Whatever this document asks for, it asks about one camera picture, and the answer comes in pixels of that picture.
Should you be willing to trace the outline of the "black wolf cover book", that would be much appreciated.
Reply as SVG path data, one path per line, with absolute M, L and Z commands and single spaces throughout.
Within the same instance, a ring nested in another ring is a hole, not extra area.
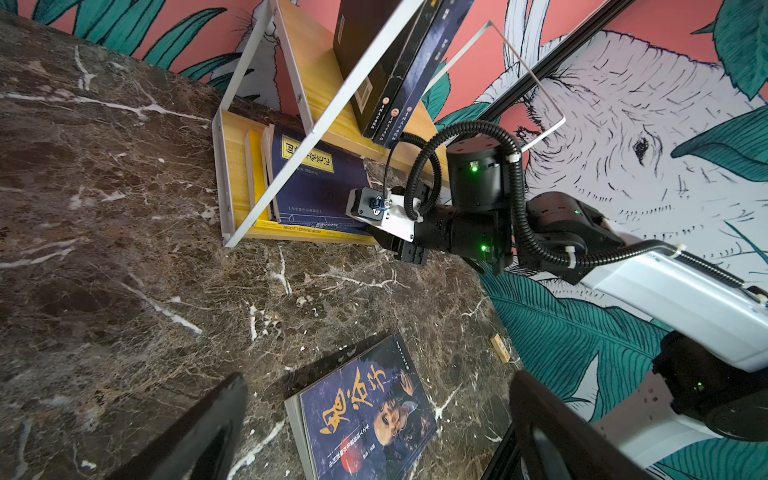
M 383 145 L 384 141 L 378 139 L 378 134 L 383 131 L 383 126 L 390 118 L 389 109 L 393 106 L 395 97 L 402 87 L 407 72 L 413 63 L 420 46 L 437 15 L 441 1 L 423 1 L 420 9 L 398 34 L 393 44 L 383 55 L 380 61 L 382 75 L 376 77 L 374 91 L 376 103 L 373 107 L 370 125 L 366 127 L 365 134 L 369 134 L 371 140 L 377 145 Z

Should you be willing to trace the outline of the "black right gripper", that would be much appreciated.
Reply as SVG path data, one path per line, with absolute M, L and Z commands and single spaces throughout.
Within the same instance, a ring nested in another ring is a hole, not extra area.
M 461 257 L 480 273 L 486 266 L 501 273 L 515 258 L 511 214 L 505 210 L 477 213 L 437 205 L 416 221 L 412 241 L 370 225 L 366 231 L 395 259 L 415 265 L 425 265 L 428 254 L 436 251 Z

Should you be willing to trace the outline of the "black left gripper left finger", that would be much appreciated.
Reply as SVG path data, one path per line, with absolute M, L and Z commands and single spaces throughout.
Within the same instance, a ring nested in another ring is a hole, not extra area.
M 111 479 L 225 479 L 248 401 L 243 375 L 225 378 Z

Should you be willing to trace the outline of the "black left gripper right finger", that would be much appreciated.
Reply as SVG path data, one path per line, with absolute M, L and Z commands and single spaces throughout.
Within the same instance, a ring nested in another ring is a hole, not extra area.
M 648 479 L 526 371 L 510 383 L 511 414 L 522 460 L 531 479 Z

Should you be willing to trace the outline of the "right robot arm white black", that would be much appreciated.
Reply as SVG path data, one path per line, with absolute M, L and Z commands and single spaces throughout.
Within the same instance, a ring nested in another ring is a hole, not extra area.
M 348 215 L 399 260 L 429 251 L 501 273 L 512 262 L 612 295 L 669 327 L 639 387 L 583 429 L 573 413 L 537 401 L 566 440 L 605 446 L 615 463 L 647 467 L 716 438 L 767 438 L 767 295 L 660 240 L 626 242 L 570 195 L 525 197 L 524 147 L 488 122 L 463 122 L 430 140 L 399 192 L 350 193 Z

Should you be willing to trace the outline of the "navy book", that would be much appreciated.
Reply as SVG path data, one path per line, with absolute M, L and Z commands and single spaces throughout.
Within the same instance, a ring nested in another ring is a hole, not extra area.
M 271 184 L 304 139 L 279 124 L 264 130 L 263 175 Z M 269 217 L 280 225 L 366 235 L 364 224 L 345 213 L 349 193 L 370 185 L 361 159 L 320 141 L 272 200 Z

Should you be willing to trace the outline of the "illustrated magazine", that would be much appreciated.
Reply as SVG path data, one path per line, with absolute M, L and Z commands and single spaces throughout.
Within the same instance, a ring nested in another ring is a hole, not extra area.
M 403 479 L 437 430 L 399 332 L 284 405 L 308 479 Z
M 427 85 L 470 11 L 473 0 L 441 1 L 435 18 L 416 52 L 393 105 L 389 119 L 381 125 L 376 139 L 392 148 L 399 138 Z

